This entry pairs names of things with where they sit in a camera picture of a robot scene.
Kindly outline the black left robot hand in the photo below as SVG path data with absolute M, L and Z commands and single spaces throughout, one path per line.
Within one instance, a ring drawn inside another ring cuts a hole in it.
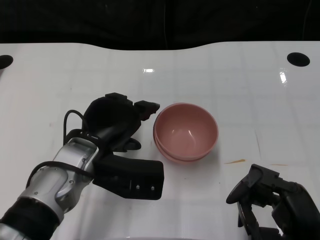
M 99 149 L 125 153 L 141 149 L 141 143 L 132 136 L 159 108 L 158 103 L 132 102 L 126 95 L 113 92 L 94 100 L 84 119 L 88 133 L 98 138 Z

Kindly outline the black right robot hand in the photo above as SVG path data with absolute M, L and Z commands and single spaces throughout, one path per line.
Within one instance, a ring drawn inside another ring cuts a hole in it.
M 282 179 L 271 169 L 252 164 L 248 174 L 233 188 L 227 204 L 237 204 L 238 227 L 250 240 L 318 240 L 320 212 L 308 191 Z M 252 206 L 271 206 L 277 227 L 261 227 Z

